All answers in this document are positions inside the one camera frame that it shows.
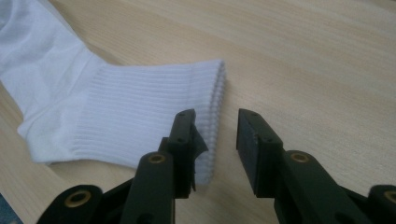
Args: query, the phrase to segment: dark blue floor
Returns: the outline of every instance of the dark blue floor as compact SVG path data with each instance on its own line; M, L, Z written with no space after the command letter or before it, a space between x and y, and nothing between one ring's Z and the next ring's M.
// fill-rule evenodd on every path
M6 199L0 194L0 224L22 224Z

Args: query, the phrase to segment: white fabric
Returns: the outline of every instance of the white fabric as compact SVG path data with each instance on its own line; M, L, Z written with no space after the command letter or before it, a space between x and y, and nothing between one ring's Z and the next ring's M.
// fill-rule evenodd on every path
M47 1L0 0L0 80L23 114L32 160L99 160L136 167L158 149L175 114L194 108L213 173L225 71L221 60L116 66L91 53Z

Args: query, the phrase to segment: table surface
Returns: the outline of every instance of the table surface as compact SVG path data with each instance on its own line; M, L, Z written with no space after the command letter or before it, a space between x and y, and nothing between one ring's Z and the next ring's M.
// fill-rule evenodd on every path
M315 156L338 184L364 195L372 185L396 185L396 2L51 3L111 63L224 59L214 177L177 200L177 223L277 223L274 201L254 197L235 150L241 107L260 113L286 150ZM107 191L134 176L99 161L33 163L16 131L21 120L0 85L0 192L24 223L35 223L65 189Z

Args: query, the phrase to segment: sock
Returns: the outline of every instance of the sock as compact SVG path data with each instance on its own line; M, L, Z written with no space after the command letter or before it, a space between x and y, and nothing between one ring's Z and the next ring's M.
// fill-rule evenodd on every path
M99 160L131 167L156 151L176 113L194 108L212 176L225 70L221 60L116 66L90 52L46 1L0 0L0 80L23 114L35 162Z

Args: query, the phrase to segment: wooden table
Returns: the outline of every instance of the wooden table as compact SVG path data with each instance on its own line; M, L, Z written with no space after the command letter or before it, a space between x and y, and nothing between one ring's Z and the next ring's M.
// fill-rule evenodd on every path
M396 2L52 3L109 62L226 62L214 178L177 201L177 223L277 223L274 201L254 197L235 150L240 107L260 113L286 150L312 154L340 185L361 194L396 185ZM16 132L21 112L0 92L0 192L24 223L72 186L107 191L134 176L99 161L31 162Z

